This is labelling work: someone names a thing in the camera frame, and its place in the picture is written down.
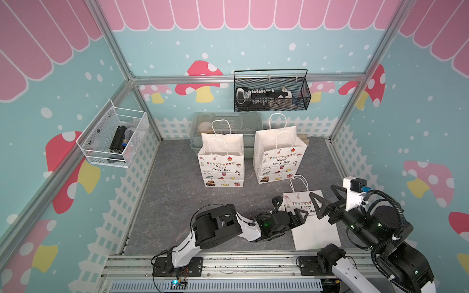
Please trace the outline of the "white paper gift bag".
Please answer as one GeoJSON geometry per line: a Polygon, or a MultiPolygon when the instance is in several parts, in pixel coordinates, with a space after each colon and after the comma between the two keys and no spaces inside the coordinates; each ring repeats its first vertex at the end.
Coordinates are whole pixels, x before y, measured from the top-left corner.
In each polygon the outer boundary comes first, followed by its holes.
{"type": "Polygon", "coordinates": [[[318,219],[315,208],[310,199],[307,180],[302,175],[294,175],[289,180],[291,192],[283,193],[282,211],[294,213],[301,209],[308,213],[306,221],[299,227],[293,228],[294,246],[297,251],[322,249],[328,244],[341,246],[336,224],[331,225],[326,218],[318,219]]]}

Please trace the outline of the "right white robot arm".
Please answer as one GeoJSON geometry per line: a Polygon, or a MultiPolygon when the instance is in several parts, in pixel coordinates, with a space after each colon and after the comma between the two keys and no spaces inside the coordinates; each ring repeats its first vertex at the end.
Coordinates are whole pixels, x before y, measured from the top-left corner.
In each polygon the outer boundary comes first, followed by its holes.
{"type": "Polygon", "coordinates": [[[381,190],[371,189],[361,178],[348,178],[343,187],[331,185],[337,197],[331,202],[310,192],[316,217],[342,222],[370,251],[377,271],[404,293],[434,293],[436,283],[425,256],[405,240],[414,227],[401,205],[381,190]]]}

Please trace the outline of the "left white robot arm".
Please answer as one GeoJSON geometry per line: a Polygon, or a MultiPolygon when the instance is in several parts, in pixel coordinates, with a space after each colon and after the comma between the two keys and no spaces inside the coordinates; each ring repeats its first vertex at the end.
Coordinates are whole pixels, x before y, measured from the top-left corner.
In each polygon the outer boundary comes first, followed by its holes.
{"type": "Polygon", "coordinates": [[[272,204],[272,211],[261,212],[251,219],[242,216],[233,204],[207,204],[206,207],[212,207],[207,211],[200,208],[191,217],[185,240],[151,259],[152,276],[175,277],[176,282],[184,277],[200,277],[203,258],[196,256],[200,251],[212,249],[236,237],[254,243],[271,241],[305,224],[309,215],[299,208],[282,211],[281,196],[274,197],[272,204]]]}

